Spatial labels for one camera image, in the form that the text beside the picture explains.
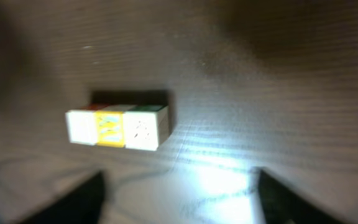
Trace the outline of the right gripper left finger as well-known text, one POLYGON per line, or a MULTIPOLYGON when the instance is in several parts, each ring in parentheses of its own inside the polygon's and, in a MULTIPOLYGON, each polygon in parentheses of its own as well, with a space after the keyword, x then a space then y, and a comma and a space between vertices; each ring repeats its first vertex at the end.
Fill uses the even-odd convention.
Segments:
POLYGON ((21 224, 98 224, 104 201, 105 178, 99 171, 21 224))

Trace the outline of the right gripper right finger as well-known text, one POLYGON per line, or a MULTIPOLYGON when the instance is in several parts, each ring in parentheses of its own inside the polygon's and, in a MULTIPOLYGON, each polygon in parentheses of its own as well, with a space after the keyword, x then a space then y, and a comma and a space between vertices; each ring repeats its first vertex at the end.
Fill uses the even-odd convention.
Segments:
POLYGON ((266 170, 259 172, 258 195, 266 224, 343 224, 313 205, 266 170))

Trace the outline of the red M letter block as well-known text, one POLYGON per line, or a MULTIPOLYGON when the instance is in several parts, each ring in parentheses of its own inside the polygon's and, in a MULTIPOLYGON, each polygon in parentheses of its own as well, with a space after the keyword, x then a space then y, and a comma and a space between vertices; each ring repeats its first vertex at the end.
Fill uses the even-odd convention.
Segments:
POLYGON ((107 105, 93 104, 65 113, 68 139, 73 144, 94 146, 98 142, 96 112, 107 105))

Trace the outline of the cream picture block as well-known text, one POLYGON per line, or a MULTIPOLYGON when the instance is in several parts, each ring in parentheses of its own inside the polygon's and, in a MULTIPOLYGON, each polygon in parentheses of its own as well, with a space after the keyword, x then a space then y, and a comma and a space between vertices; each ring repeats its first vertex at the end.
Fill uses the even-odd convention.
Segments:
POLYGON ((97 145, 124 147, 124 113, 135 105, 107 105, 95 112, 97 145))

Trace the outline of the green picture block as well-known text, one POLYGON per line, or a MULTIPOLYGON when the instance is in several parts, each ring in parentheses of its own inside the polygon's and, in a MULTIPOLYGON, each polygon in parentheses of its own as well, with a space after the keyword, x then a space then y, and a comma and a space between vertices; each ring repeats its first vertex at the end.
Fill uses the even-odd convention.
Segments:
POLYGON ((169 107, 135 106, 124 113, 125 147, 156 151, 170 136, 169 107))

